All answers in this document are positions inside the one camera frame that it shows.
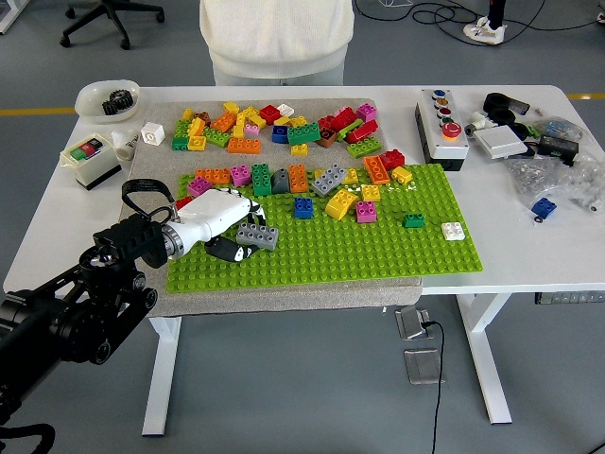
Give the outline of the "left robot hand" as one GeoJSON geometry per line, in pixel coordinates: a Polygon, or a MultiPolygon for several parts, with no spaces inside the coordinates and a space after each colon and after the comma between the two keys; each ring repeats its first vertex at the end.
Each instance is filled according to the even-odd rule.
{"type": "Polygon", "coordinates": [[[164,226],[164,241],[168,256],[183,257],[201,241],[205,251],[229,262],[241,262],[259,250],[258,246],[241,246],[221,236],[244,217],[266,224],[260,203],[244,197],[231,188],[208,189],[178,211],[179,221],[164,226]]]}

